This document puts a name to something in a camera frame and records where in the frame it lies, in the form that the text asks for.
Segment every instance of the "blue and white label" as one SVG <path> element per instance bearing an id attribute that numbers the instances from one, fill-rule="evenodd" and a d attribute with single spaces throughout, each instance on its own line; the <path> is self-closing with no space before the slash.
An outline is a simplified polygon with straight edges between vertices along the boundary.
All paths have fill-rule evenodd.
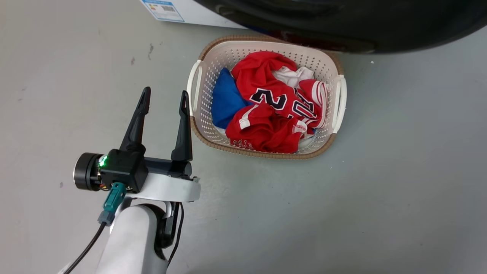
<path id="1" fill-rule="evenodd" d="M 171 2 L 157 0 L 141 0 L 147 9 L 158 20 L 184 22 L 183 18 Z"/>

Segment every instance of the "floor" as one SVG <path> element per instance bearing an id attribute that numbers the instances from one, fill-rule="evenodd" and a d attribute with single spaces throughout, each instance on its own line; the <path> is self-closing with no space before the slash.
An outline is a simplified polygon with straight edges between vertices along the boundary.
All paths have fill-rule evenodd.
<path id="1" fill-rule="evenodd" d="M 3 273 L 57 273 L 95 233 L 104 193 L 83 152 L 120 144 L 145 86 L 144 144 L 169 158 L 200 51 L 247 30 L 156 21 L 136 0 L 0 2 Z M 401 55 L 340 55 L 337 139 L 307 161 L 217 151 L 193 136 L 201 199 L 168 273 L 487 272 L 487 29 Z M 108 238 L 74 273 L 93 273 Z"/>

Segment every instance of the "robotic arm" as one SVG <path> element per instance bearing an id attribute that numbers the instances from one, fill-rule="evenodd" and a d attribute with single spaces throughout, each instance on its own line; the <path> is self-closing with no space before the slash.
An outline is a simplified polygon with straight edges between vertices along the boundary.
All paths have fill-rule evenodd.
<path id="1" fill-rule="evenodd" d="M 188 100 L 188 93 L 183 91 L 181 120 L 171 160 L 144 157 L 142 132 L 144 117 L 149 112 L 149 87 L 142 92 L 120 148 L 106 155 L 84 153 L 78 159 L 73 170 L 76 187 L 107 191 L 108 196 L 98 218 L 100 229 L 65 274 L 81 261 L 105 226 L 110 226 L 110 237 L 96 273 L 166 273 L 181 236 L 182 202 L 199 199 L 201 191 L 199 178 L 190 177 L 193 155 Z M 162 201 L 166 210 L 149 203 L 131 206 L 137 198 Z M 174 249 L 167 258 L 164 249 L 173 244 L 175 237 Z"/>

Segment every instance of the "basket handle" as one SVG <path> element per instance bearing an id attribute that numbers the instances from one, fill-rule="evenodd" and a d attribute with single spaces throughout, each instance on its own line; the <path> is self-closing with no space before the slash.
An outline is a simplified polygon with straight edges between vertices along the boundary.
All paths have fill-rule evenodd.
<path id="1" fill-rule="evenodd" d="M 333 133 L 337 133 L 343 122 L 345 107 L 347 105 L 347 81 L 343 75 L 338 75 L 337 89 L 335 95 L 335 109 L 333 111 L 332 128 Z"/>
<path id="2" fill-rule="evenodd" d="M 198 60 L 196 63 L 194 63 L 193 68 L 191 68 L 191 72 L 189 73 L 189 78 L 187 79 L 187 86 L 186 86 L 186 91 L 187 94 L 189 95 L 189 115 L 193 116 L 193 109 L 196 110 L 196 107 L 198 106 L 198 95 L 200 93 L 200 87 L 201 87 L 201 76 L 203 75 L 203 67 L 201 66 L 202 61 Z M 191 102 L 191 93 L 193 92 L 193 81 L 194 77 L 196 75 L 196 70 L 198 70 L 198 80 L 196 81 L 196 91 L 194 93 L 194 101 L 193 103 Z"/>

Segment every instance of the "basket rim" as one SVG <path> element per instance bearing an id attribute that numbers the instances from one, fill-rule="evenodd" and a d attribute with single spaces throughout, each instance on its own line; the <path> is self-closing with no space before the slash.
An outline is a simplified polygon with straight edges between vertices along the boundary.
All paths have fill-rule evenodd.
<path id="1" fill-rule="evenodd" d="M 263 42 L 277 42 L 277 43 L 283 43 L 283 44 L 292 44 L 288 43 L 273 37 L 269 36 L 252 36 L 252 35 L 231 35 L 231 36 L 225 36 L 221 37 L 218 39 L 215 39 L 212 41 L 210 44 L 208 44 L 203 51 L 201 52 L 200 56 L 198 57 L 199 60 L 204 60 L 205 56 L 207 53 L 214 48 L 216 45 L 221 44 L 223 42 L 228 42 L 228 41 L 263 41 Z M 338 57 L 329 51 L 323 51 L 320 49 L 317 49 L 324 54 L 328 55 L 335 66 L 337 67 L 337 71 L 339 75 L 343 75 L 343 68 L 341 66 L 340 61 L 338 60 Z M 260 152 L 260 151 L 252 151 L 252 150 L 246 150 L 246 149 L 240 149 L 236 147 L 230 147 L 230 146 L 225 146 L 225 145 L 220 145 L 217 143 L 214 143 L 207 138 L 203 134 L 201 134 L 197 124 L 196 124 L 196 117 L 191 116 L 191 128 L 193 132 L 195 133 L 196 137 L 198 137 L 201 142 L 203 142 L 205 145 L 235 153 L 235 154 L 241 154 L 241 155 L 246 155 L 246 156 L 251 156 L 251 157 L 259 157 L 259 158 L 272 158 L 272 159 L 294 159 L 294 160 L 305 160 L 305 159 L 311 159 L 314 157 L 317 157 L 318 155 L 324 153 L 328 148 L 333 144 L 335 141 L 335 138 L 337 137 L 336 133 L 331 133 L 328 137 L 328 140 L 320 147 L 318 150 L 311 152 L 311 153 L 306 153 L 306 154 L 280 154 L 280 153 L 269 153 L 269 152 Z"/>

